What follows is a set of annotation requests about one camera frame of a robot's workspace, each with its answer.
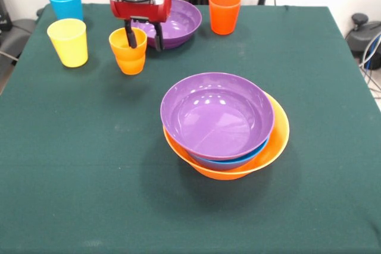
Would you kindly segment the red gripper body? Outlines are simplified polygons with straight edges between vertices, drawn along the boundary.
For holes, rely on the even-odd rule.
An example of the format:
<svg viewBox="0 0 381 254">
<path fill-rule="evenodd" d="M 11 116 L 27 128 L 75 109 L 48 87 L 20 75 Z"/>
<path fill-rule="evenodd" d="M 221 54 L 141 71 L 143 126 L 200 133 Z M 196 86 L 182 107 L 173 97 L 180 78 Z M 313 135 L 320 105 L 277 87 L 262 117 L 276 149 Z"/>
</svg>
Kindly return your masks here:
<svg viewBox="0 0 381 254">
<path fill-rule="evenodd" d="M 130 2 L 126 0 L 110 0 L 111 11 L 115 17 L 123 20 L 140 19 L 151 23 L 164 23 L 171 10 L 171 0 L 148 0 Z"/>
</svg>

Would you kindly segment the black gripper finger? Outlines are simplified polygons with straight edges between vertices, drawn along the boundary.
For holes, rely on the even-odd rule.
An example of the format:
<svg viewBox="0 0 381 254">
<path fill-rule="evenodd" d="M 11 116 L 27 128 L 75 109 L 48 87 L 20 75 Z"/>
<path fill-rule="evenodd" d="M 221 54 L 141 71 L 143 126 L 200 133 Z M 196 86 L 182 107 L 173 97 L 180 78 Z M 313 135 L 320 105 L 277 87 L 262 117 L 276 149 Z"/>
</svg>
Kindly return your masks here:
<svg viewBox="0 0 381 254">
<path fill-rule="evenodd" d="M 163 31 L 160 23 L 153 23 L 155 29 L 155 48 L 157 51 L 164 49 Z"/>
<path fill-rule="evenodd" d="M 137 47 L 136 36 L 132 29 L 132 23 L 135 21 L 136 21 L 135 19 L 124 20 L 124 29 L 126 31 L 128 44 L 131 48 Z"/>
</svg>

